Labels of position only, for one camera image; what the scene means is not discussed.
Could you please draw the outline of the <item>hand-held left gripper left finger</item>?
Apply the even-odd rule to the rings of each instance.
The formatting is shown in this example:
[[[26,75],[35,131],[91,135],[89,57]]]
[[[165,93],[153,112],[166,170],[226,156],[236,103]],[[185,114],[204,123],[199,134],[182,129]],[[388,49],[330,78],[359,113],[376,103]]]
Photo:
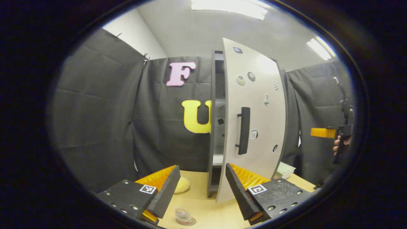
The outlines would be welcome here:
[[[137,181],[119,181],[97,197],[130,218],[156,225],[164,217],[180,177],[179,166],[173,165]]]

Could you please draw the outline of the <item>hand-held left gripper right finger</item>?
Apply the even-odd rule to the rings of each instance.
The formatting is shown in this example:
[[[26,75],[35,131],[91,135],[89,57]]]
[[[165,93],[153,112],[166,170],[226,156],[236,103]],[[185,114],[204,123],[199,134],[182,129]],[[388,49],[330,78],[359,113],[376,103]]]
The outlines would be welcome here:
[[[225,175],[243,219],[251,225],[288,214],[313,194],[283,178],[270,180],[231,163]]]

